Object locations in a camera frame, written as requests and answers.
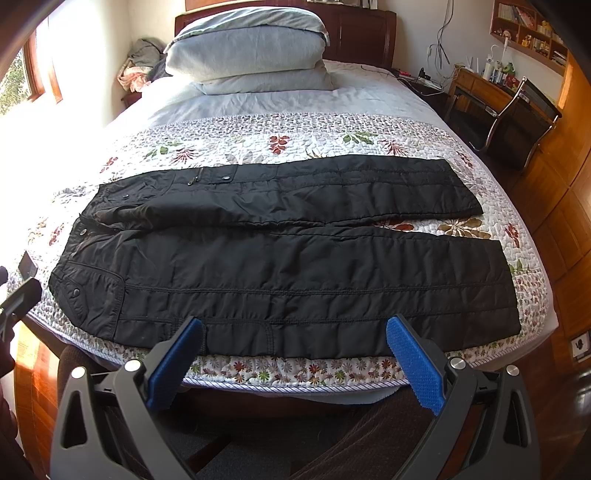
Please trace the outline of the wooden framed window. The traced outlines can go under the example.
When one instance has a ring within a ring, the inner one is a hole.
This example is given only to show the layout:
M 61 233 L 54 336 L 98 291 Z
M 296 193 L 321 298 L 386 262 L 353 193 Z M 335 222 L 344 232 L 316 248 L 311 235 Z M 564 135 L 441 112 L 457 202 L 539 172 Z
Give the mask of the wooden framed window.
M 1 81 L 1 115 L 25 103 L 47 96 L 56 103 L 63 99 L 51 45 L 42 27 L 26 40 Z

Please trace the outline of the wooden wall shelf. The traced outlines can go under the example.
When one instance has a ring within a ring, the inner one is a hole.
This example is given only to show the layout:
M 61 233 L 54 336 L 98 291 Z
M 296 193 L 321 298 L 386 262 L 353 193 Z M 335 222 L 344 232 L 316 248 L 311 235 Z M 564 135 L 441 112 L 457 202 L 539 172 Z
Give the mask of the wooden wall shelf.
M 550 22 L 528 1 L 494 0 L 490 34 L 564 75 L 569 50 Z

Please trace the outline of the grey pillow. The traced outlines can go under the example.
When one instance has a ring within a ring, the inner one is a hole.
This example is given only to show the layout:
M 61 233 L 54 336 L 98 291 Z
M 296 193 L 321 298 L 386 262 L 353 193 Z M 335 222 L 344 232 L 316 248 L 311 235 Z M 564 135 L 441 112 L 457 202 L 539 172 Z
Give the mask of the grey pillow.
M 197 82 L 305 70 L 322 60 L 329 31 L 295 7 L 242 7 L 199 18 L 164 50 L 165 71 Z
M 246 74 L 197 83 L 197 89 L 205 95 L 298 90 L 326 91 L 334 88 L 323 60 L 319 60 L 311 69 Z

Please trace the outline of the wall power socket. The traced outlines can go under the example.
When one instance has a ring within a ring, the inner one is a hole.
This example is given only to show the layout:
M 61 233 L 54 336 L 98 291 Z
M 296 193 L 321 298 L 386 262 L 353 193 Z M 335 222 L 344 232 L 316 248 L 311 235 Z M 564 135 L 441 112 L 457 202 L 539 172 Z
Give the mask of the wall power socket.
M 589 331 L 571 341 L 571 352 L 573 359 L 577 362 L 582 362 L 590 356 L 591 343 Z

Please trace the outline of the floral quilted bedspread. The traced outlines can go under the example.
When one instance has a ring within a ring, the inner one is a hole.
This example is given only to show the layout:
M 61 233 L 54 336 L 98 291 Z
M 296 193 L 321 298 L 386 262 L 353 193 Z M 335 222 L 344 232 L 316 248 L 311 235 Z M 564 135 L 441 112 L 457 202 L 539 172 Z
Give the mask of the floral quilted bedspread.
M 395 389 L 399 314 L 474 367 L 540 346 L 558 326 L 550 281 L 493 174 L 393 75 L 328 70 L 328 91 L 162 78 L 67 134 L 8 291 L 36 279 L 32 320 L 110 366 L 199 319 L 191 387 Z

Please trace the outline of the wooden wardrobe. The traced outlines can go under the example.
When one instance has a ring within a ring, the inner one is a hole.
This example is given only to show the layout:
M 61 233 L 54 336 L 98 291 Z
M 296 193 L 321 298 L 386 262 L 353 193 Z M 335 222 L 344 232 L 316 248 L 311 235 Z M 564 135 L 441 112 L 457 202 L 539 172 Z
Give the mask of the wooden wardrobe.
M 509 190 L 541 255 L 559 327 L 551 335 L 561 373 L 590 360 L 571 342 L 590 331 L 590 81 L 573 55 L 558 98 L 562 118 Z

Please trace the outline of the top grey pillow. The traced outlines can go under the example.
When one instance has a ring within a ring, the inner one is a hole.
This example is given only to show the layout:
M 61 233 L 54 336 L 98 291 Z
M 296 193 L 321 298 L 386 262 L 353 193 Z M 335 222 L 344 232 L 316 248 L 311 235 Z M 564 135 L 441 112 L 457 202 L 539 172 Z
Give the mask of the top grey pillow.
M 164 50 L 165 71 L 197 82 L 305 70 L 322 60 L 329 31 L 295 7 L 242 7 L 199 18 Z

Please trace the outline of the black padded pants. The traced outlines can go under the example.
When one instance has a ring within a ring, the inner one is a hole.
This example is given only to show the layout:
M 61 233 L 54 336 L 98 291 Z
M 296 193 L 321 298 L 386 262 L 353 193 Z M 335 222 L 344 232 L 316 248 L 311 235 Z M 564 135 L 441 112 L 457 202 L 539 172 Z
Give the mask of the black padded pants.
M 208 355 L 384 356 L 402 315 L 463 350 L 521 329 L 501 244 L 393 224 L 482 212 L 443 159 L 152 171 L 100 186 L 48 285 L 74 326 L 132 347 L 197 318 Z

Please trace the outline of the dark wooden headboard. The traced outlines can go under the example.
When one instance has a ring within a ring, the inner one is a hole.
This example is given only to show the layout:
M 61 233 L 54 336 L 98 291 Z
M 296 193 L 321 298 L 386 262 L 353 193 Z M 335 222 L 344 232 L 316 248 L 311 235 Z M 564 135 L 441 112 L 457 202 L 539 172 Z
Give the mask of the dark wooden headboard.
M 325 59 L 390 69 L 396 44 L 397 15 L 339 3 L 308 1 L 231 1 L 195 8 L 174 20 L 178 34 L 190 22 L 242 7 L 295 7 L 318 15 L 329 31 Z

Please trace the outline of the bottom grey pillow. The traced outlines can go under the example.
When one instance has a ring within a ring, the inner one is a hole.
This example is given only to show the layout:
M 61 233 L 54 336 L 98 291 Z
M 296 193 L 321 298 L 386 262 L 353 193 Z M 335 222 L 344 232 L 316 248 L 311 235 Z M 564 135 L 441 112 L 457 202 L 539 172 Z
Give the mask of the bottom grey pillow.
M 197 89 L 205 95 L 298 90 L 326 91 L 334 88 L 323 60 L 319 60 L 311 69 L 246 74 L 197 83 Z

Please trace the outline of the black metal chair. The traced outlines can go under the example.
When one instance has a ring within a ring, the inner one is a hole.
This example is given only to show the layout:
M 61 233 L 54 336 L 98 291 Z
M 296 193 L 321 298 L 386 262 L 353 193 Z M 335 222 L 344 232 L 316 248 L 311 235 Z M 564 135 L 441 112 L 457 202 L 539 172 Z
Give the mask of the black metal chair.
M 541 140 L 562 118 L 559 108 L 527 77 L 490 127 L 478 126 L 469 146 L 514 170 L 525 169 Z

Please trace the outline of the wooden desk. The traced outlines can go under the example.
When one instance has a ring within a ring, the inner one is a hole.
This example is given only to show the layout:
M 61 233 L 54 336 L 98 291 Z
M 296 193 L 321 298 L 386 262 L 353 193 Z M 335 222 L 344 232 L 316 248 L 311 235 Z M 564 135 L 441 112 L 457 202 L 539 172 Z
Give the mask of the wooden desk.
M 444 107 L 444 121 L 466 143 L 481 147 L 497 115 L 513 97 L 513 91 L 484 80 L 465 67 L 456 67 Z

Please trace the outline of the pile of clothes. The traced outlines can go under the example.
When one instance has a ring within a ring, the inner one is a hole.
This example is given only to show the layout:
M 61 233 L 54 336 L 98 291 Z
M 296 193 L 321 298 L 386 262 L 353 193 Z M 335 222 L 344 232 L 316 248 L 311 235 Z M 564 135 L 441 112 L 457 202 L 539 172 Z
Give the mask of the pile of clothes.
M 165 44 L 156 38 L 136 40 L 117 74 L 117 81 L 126 93 L 140 92 L 145 86 L 166 77 Z

